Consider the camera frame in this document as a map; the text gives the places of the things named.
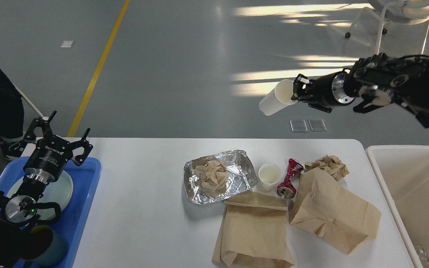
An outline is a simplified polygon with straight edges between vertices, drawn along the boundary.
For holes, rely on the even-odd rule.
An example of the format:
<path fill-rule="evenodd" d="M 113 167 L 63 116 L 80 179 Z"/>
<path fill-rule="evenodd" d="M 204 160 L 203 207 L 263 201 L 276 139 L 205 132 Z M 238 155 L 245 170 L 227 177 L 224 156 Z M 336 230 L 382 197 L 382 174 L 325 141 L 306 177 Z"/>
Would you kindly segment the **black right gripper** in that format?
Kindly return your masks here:
<path fill-rule="evenodd" d="M 299 74 L 293 81 L 292 101 L 300 101 L 309 107 L 325 113 L 331 113 L 339 106 L 348 106 L 356 97 L 349 96 L 344 90 L 346 71 L 324 75 L 314 81 Z"/>

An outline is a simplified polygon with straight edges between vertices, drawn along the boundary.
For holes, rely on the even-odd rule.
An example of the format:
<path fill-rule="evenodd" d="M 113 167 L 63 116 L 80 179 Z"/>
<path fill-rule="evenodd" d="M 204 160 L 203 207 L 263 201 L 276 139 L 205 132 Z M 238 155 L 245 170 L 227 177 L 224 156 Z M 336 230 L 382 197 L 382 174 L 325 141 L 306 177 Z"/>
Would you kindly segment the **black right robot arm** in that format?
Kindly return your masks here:
<path fill-rule="evenodd" d="M 356 98 L 362 101 L 353 111 L 360 114 L 395 104 L 429 128 L 429 55 L 395 58 L 378 53 L 317 79 L 299 74 L 288 96 L 326 113 Z"/>

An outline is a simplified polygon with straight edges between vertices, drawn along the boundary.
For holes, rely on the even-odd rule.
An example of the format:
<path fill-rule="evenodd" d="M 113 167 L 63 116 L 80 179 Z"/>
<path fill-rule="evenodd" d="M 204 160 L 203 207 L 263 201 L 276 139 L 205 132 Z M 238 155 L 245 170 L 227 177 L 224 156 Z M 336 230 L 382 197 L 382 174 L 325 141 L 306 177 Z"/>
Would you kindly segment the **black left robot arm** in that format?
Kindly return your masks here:
<path fill-rule="evenodd" d="M 35 149 L 22 168 L 22 184 L 10 197 L 0 191 L 0 267 L 12 268 L 29 255 L 34 227 L 61 219 L 61 205 L 41 202 L 43 193 L 58 181 L 69 161 L 81 166 L 93 149 L 88 140 L 90 128 L 74 142 L 55 135 L 50 126 L 55 114 L 32 120 L 25 142 L 34 144 Z"/>

